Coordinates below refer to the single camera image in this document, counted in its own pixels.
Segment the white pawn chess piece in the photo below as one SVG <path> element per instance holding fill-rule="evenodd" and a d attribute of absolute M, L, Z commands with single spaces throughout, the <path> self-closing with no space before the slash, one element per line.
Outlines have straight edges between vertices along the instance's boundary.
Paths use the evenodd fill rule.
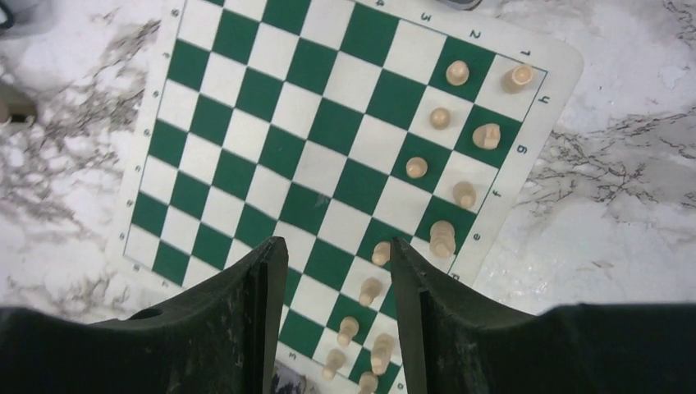
<path fill-rule="evenodd" d="M 363 373 L 359 378 L 359 394 L 374 394 L 378 388 L 378 377 L 371 372 Z"/>

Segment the white king piece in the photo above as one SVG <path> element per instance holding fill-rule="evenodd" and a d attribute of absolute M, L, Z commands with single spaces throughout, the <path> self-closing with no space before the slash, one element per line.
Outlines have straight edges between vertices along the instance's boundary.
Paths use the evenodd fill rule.
<path fill-rule="evenodd" d="M 456 252 L 455 228 L 445 220 L 435 222 L 430 229 L 429 248 L 441 259 L 448 259 Z"/>

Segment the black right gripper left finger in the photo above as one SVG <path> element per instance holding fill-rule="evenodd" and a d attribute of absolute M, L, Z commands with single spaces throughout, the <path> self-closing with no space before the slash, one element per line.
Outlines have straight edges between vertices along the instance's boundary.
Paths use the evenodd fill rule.
<path fill-rule="evenodd" d="M 237 263 L 125 320 L 1 310 L 4 393 L 268 393 L 288 273 L 271 236 Z"/>

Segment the white bishop piece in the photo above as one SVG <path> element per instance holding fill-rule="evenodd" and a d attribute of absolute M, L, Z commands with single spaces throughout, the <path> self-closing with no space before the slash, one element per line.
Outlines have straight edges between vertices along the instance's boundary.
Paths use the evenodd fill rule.
<path fill-rule="evenodd" d="M 460 181 L 453 187 L 452 197 L 458 206 L 464 209 L 472 209 L 477 200 L 477 193 L 470 182 Z"/>

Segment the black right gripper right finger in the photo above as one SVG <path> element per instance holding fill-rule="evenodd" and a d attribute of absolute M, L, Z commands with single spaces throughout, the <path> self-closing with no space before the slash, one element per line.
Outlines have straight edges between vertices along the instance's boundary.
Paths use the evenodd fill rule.
<path fill-rule="evenodd" d="M 527 314 L 391 241 L 411 393 L 692 393 L 692 303 L 559 305 Z"/>

